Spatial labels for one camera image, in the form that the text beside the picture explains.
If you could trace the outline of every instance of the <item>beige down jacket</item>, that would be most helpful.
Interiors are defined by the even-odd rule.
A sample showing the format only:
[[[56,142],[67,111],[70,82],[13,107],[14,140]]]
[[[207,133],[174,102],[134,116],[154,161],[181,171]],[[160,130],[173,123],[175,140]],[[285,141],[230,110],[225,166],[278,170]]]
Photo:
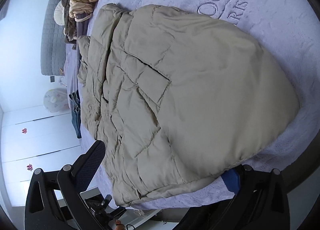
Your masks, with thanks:
[[[117,205],[205,187],[270,144],[299,110],[272,55],[222,20],[109,4],[79,44],[81,120],[106,144]]]

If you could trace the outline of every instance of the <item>lavender blanket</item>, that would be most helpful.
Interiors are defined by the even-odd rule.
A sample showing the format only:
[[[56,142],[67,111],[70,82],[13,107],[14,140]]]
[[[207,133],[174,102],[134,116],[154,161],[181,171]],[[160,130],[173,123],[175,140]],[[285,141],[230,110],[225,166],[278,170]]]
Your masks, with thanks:
[[[175,6],[235,24],[251,34],[277,59],[298,93],[301,109],[295,120],[269,147],[245,163],[254,169],[283,170],[307,148],[320,128],[320,23],[307,0],[99,0],[89,22],[90,35],[99,8],[107,3],[134,10],[148,4]],[[82,127],[86,151],[94,142]],[[111,184],[100,167],[96,174],[101,193],[111,193]],[[219,177],[207,187],[189,194],[136,205],[138,209],[194,207],[233,197]]]

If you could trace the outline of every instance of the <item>white cabinet door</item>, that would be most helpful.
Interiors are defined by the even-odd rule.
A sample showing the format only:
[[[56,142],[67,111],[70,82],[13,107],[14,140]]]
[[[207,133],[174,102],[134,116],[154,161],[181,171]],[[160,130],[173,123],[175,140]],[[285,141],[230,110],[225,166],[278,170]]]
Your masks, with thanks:
[[[3,163],[4,181],[12,205],[25,205],[26,189],[36,168],[42,168],[44,172],[60,170],[66,164],[73,164],[81,154],[83,154],[81,147],[76,146],[42,156]],[[32,171],[27,170],[29,164],[33,167]]]
[[[71,114],[64,114],[2,127],[1,160],[26,159],[79,145]]]

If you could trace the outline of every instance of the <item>red flower sticker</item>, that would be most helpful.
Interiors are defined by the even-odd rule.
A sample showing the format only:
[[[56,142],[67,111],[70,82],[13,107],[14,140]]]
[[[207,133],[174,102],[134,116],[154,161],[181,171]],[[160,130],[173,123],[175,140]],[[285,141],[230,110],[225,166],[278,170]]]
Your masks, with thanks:
[[[27,170],[29,170],[29,171],[32,171],[32,170],[33,170],[33,167],[32,167],[31,164],[29,164],[29,165],[27,166]]]

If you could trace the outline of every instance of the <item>white wall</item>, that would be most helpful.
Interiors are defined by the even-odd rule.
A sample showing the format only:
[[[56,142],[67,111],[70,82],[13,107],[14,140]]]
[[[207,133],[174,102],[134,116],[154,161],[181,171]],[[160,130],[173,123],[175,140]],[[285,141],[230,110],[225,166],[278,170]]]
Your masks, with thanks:
[[[0,21],[0,104],[4,112],[43,104],[59,87],[41,74],[40,45],[48,0],[10,0]]]

